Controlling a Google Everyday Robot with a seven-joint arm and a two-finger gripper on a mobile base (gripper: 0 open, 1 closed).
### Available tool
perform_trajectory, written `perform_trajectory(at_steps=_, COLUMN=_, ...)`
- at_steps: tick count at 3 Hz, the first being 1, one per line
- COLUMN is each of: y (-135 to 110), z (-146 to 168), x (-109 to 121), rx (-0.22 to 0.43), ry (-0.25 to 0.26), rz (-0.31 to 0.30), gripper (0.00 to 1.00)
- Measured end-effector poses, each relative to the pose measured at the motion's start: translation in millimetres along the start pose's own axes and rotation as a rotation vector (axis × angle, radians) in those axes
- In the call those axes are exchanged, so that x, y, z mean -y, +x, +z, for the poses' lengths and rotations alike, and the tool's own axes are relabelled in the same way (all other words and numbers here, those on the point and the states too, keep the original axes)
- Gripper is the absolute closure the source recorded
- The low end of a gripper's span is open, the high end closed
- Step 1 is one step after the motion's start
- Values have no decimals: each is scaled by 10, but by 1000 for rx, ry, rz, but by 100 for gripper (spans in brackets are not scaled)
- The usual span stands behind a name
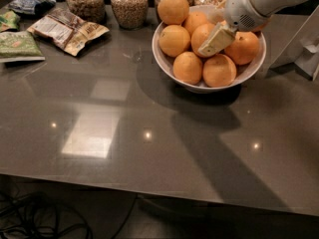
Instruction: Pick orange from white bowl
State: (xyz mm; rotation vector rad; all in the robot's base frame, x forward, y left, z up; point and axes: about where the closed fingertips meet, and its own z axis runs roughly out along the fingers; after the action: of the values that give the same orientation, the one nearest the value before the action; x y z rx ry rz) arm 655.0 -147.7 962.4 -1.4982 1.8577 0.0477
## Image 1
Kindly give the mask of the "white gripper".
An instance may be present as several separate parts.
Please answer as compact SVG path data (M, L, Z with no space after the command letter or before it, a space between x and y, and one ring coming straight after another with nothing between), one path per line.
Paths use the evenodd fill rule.
M223 17L226 24L214 25L208 38L199 47L198 51L204 58L228 47L235 40L237 31L250 32L269 21L269 17L261 15L250 0L222 0L215 8L224 8Z

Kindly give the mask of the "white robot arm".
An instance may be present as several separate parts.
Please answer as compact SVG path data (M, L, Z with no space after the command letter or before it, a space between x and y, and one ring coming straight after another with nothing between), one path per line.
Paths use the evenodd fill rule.
M306 1L309 0L226 0L223 10L225 24L217 23L198 51L206 57L213 56L231 45L237 32L250 32L281 9Z

